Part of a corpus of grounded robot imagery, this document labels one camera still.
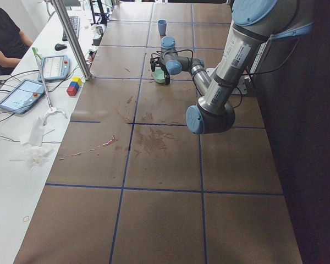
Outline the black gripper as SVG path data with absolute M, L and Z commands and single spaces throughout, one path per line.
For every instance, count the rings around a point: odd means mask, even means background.
M 164 64 L 162 57 L 158 54 L 152 53 L 150 57 L 150 66 L 151 71 L 154 73 L 156 68 L 161 68 L 164 71 L 164 79 L 165 79 L 165 85 L 170 84 L 170 74 L 166 69 L 166 65 Z

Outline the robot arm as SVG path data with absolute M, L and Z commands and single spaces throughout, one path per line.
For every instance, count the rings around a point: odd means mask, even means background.
M 257 49 L 268 40 L 307 35 L 313 25 L 314 1 L 234 1 L 232 22 L 221 62 L 212 74 L 198 58 L 180 56 L 175 39 L 166 36 L 166 21 L 158 21 L 161 51 L 151 58 L 151 69 L 160 67 L 168 84 L 171 75 L 188 72 L 201 94 L 188 107 L 186 124 L 194 134 L 225 132 L 232 127 L 235 113 L 229 96 Z

